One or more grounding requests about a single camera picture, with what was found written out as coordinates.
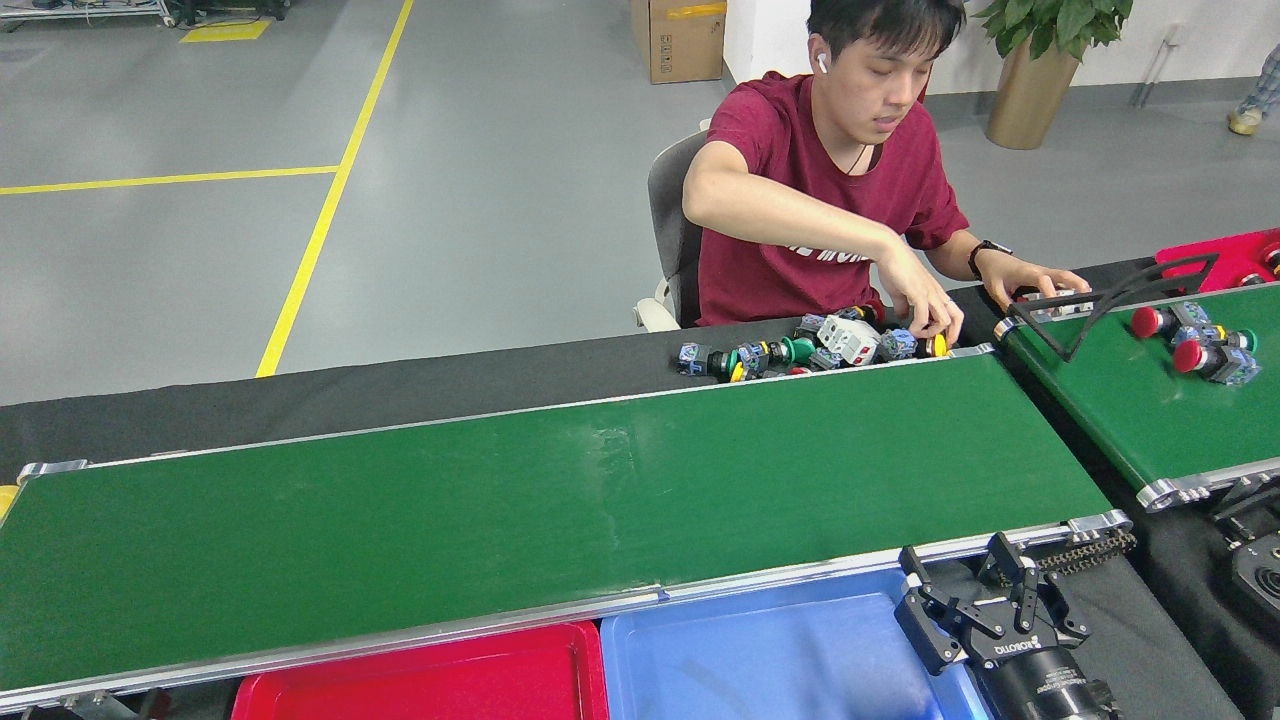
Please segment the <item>person's left hand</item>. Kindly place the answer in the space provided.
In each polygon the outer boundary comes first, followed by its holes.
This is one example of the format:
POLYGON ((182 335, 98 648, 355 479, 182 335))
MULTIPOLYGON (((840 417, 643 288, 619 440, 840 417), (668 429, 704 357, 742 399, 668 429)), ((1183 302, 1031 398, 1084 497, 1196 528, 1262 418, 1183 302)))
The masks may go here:
POLYGON ((980 272, 988 296, 1001 309, 1012 302, 1012 295, 1020 288, 1033 288, 1046 299, 1059 295, 1062 290, 1073 290, 1076 293, 1092 291, 1091 284, 1073 272, 1042 266, 991 249, 977 254, 975 266, 980 272))

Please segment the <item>person's right hand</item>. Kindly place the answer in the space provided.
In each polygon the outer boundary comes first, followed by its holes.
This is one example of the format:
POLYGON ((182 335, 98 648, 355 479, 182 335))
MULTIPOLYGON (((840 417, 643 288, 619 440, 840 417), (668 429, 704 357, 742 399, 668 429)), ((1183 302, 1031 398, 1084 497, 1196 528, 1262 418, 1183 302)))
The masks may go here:
POLYGON ((964 314, 914 250, 895 240, 876 265, 896 318, 914 337, 925 340, 941 334, 947 345, 957 342, 964 314))

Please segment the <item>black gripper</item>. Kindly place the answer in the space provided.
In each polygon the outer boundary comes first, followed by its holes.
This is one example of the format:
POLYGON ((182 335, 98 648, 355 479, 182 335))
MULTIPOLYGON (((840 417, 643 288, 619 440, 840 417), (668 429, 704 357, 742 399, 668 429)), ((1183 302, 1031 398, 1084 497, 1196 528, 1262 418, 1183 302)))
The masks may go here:
POLYGON ((1059 574, 1043 571, 1002 532, 989 538, 984 570, 1009 582, 1012 620, 1004 638, 992 638, 986 615, 931 580, 915 548, 905 546, 899 565, 906 579, 893 611, 905 637, 929 674, 969 657, 972 674, 998 719, 1115 719, 1108 685, 1091 680, 1071 651, 1091 638, 1091 626, 1073 616, 1074 600, 1059 574))

